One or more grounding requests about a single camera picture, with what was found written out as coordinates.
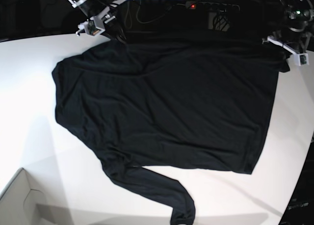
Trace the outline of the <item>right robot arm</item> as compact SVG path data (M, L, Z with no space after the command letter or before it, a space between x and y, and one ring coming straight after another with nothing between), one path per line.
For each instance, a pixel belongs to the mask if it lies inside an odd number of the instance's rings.
M76 35L97 37L105 36L109 39L122 38L123 27L117 22L118 7L127 0L68 0L73 8L78 8L87 17L86 21L78 25Z

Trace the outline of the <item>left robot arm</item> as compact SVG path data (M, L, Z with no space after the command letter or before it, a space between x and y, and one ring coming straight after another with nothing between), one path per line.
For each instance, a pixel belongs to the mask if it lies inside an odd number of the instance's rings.
M272 33L262 39L289 52L296 66L310 64L307 53L314 37L314 4L310 0L279 0L280 18L269 22Z

